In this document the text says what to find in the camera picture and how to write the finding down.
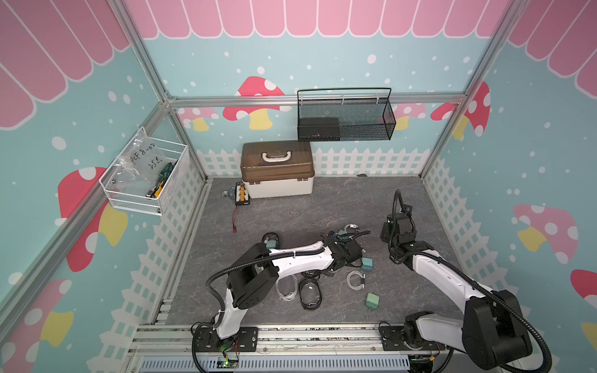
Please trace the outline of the teal charger cube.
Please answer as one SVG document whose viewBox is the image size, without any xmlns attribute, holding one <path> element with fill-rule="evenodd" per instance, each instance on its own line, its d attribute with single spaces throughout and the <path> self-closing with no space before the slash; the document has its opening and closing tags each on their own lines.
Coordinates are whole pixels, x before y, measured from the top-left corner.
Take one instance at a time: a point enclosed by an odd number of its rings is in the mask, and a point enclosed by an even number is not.
<svg viewBox="0 0 597 373">
<path fill-rule="evenodd" d="M 363 257 L 361 269 L 364 271 L 370 271 L 370 270 L 373 270 L 373 268 L 374 268 L 373 259 L 368 258 L 368 257 Z"/>
</svg>

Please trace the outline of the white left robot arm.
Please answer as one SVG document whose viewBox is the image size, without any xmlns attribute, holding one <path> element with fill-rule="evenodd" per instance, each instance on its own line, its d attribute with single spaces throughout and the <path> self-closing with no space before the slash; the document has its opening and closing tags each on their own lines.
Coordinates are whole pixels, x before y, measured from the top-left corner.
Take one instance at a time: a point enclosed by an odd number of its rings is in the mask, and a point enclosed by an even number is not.
<svg viewBox="0 0 597 373">
<path fill-rule="evenodd" d="M 303 272 L 336 272 L 362 259 L 360 236 L 370 232 L 330 232 L 314 244 L 290 249 L 258 242 L 233 265 L 212 274 L 205 288 L 219 303 L 213 329 L 221 340 L 239 333 L 248 309 L 262 302 L 275 283 Z"/>
</svg>

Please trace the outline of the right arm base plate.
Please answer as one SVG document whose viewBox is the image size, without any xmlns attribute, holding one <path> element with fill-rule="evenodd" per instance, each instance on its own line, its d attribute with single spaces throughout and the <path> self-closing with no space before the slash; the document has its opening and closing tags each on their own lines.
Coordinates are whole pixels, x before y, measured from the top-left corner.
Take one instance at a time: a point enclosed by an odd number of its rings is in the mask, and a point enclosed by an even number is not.
<svg viewBox="0 0 597 373">
<path fill-rule="evenodd" d="M 409 342 L 406 339 L 403 329 L 402 325 L 391 325 L 386 322 L 378 324 L 378 333 L 384 351 L 427 351 L 438 353 L 446 349 L 441 343 L 427 340 L 414 339 Z"/>
</svg>

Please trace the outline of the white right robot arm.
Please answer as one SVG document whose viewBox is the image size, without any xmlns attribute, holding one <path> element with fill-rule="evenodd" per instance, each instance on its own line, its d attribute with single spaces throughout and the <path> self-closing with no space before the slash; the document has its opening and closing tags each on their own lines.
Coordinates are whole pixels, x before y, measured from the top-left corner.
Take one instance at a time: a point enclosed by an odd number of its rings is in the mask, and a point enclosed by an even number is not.
<svg viewBox="0 0 597 373">
<path fill-rule="evenodd" d="M 415 349 L 423 343 L 437 342 L 451 352 L 463 352 L 483 370 L 517 372 L 512 362 L 530 356 L 536 345 L 542 361 L 535 370 L 549 372 L 553 358 L 547 342 L 522 315 L 516 296 L 481 284 L 430 244 L 418 241 L 412 211 L 397 192 L 380 235 L 388 245 L 389 258 L 429 280 L 459 307 L 463 316 L 457 320 L 429 311 L 408 315 L 402 329 L 406 346 Z"/>
</svg>

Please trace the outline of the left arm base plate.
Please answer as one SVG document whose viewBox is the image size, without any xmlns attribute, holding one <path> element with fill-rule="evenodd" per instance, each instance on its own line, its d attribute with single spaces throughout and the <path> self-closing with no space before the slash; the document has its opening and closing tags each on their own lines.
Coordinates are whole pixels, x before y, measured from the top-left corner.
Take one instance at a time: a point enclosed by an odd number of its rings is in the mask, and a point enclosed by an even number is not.
<svg viewBox="0 0 597 373">
<path fill-rule="evenodd" d="M 199 353 L 219 352 L 255 352 L 257 350 L 257 327 L 241 327 L 239 332 L 221 339 L 211 326 L 195 326 L 192 331 L 192 346 Z"/>
</svg>

